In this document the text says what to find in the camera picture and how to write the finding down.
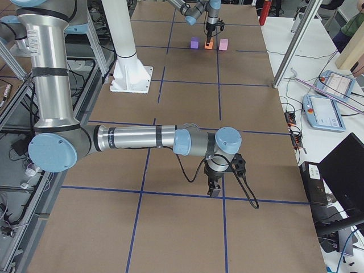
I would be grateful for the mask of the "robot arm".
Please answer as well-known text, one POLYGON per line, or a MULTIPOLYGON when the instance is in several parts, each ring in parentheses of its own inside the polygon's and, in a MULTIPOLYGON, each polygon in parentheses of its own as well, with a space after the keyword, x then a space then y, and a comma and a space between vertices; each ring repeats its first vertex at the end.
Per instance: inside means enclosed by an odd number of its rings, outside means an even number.
POLYGON ((28 146, 31 160, 47 172, 63 172, 80 159, 107 149, 169 148, 176 156, 199 156, 208 176, 208 195, 220 193, 218 181, 233 173, 246 180, 239 154, 240 133, 223 127, 215 133, 196 125, 110 127, 83 126, 73 114, 65 31, 71 21, 87 13, 83 1, 16 1, 16 15, 25 26, 31 52, 32 79, 39 120, 28 146))
POLYGON ((194 6, 191 6, 190 4, 186 3, 186 1, 182 0, 168 0, 167 2, 170 3, 176 10, 178 10, 181 15, 184 16, 185 21, 189 25, 195 24, 198 18, 202 16, 203 13, 206 13, 206 46, 209 46, 212 42, 212 37, 214 37, 213 32, 218 26, 220 27, 220 31, 224 30, 225 23, 219 18, 221 1, 196 1, 196 4, 194 6))

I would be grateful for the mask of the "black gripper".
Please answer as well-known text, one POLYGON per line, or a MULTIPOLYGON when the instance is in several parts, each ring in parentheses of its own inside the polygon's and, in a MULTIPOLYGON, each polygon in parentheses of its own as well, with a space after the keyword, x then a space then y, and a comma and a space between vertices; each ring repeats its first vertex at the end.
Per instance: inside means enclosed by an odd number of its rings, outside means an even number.
POLYGON ((204 174, 206 174, 208 177, 207 195, 210 197, 218 197, 220 195, 221 187, 218 184, 218 181, 224 176, 225 173, 230 171, 231 168, 227 162, 225 162, 224 165, 217 164, 212 159, 209 159, 205 162, 204 174))
POLYGON ((213 42, 213 37, 210 38, 210 36, 213 35, 213 32, 216 29, 216 25, 211 24, 211 23, 207 23, 206 26, 205 26, 205 29, 206 29, 206 35, 207 35, 205 44, 212 43, 213 42))

